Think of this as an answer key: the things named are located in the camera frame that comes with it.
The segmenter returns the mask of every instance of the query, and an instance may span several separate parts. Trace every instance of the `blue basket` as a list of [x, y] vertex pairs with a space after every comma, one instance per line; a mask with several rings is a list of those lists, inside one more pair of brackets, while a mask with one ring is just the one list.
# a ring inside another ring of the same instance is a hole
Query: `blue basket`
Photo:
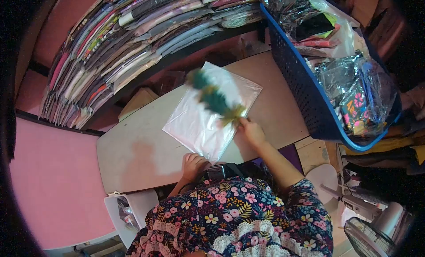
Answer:
[[[288, 82], [310, 136], [315, 139], [343, 143], [349, 149], [357, 152], [367, 151], [373, 147], [385, 136], [388, 127], [401, 116], [400, 95], [397, 95], [394, 101], [382, 134], [369, 141], [363, 138], [356, 140], [356, 142], [352, 141], [341, 127], [338, 117], [316, 76], [263, 4], [261, 4], [261, 10], [269, 23], [273, 59]], [[377, 53], [369, 46], [368, 41], [366, 41], [366, 44], [372, 58], [388, 72]]]

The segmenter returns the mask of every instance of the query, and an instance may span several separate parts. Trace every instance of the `green feathers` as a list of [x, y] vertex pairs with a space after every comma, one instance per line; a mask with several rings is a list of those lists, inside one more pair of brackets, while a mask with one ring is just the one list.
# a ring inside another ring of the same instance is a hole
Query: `green feathers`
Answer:
[[223, 126], [233, 123], [238, 125], [239, 118], [245, 111], [243, 105], [235, 105], [230, 108], [226, 104], [226, 98], [218, 91], [218, 86], [210, 84], [205, 73], [201, 69], [195, 69], [187, 74], [187, 83], [201, 91], [199, 102], [205, 103], [205, 108], [223, 116]]

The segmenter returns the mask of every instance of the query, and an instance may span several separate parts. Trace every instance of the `white table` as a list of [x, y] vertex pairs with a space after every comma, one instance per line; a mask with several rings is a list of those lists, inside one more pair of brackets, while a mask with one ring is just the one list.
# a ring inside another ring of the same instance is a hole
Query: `white table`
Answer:
[[[225, 67], [261, 86], [248, 116], [258, 122], [276, 148], [309, 136], [288, 84], [271, 52], [261, 53]], [[107, 193], [145, 190], [177, 182], [187, 148], [162, 127], [187, 90], [183, 85], [139, 109], [97, 140], [97, 157]], [[236, 134], [220, 161], [240, 164], [257, 154]]]

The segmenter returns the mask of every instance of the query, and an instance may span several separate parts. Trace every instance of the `woman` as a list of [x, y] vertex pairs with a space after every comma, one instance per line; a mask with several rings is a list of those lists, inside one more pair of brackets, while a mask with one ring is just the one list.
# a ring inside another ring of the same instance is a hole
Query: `woman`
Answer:
[[205, 180], [190, 190], [208, 160], [186, 154], [183, 177], [147, 214], [128, 256], [332, 255], [331, 220], [311, 182], [266, 141], [258, 124], [240, 122], [279, 190], [271, 180], [238, 176]]

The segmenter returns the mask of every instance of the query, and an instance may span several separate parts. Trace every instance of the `plastic container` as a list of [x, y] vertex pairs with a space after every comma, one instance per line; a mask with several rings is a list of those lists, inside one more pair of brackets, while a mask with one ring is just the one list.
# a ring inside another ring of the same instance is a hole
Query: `plastic container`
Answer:
[[[367, 142], [364, 139], [354, 142], [352, 138], [347, 136], [339, 124], [338, 117], [325, 91], [319, 85], [316, 76], [307, 66], [301, 54], [296, 50], [288, 37], [286, 37], [282, 28], [269, 14], [263, 4], [261, 4], [261, 10], [269, 24], [273, 59], [288, 82], [310, 136], [314, 139], [343, 143], [349, 149], [357, 152], [367, 151], [373, 147], [385, 136], [388, 132], [388, 127], [401, 116], [400, 95], [397, 95], [390, 114], [387, 117], [387, 125], [384, 132]], [[367, 40], [366, 44], [372, 58], [388, 73], [385, 65]]]
[[118, 209], [118, 202], [116, 201], [119, 197], [125, 197], [127, 199], [128, 204], [133, 210], [134, 218], [140, 228], [144, 228], [146, 226], [145, 218], [147, 213], [149, 210], [155, 207], [159, 201], [158, 196], [154, 190], [105, 197], [104, 203], [106, 209], [108, 210], [110, 219], [112, 220], [118, 235], [120, 235], [122, 242], [128, 249], [136, 237], [137, 232], [127, 228], [125, 222], [121, 220]]

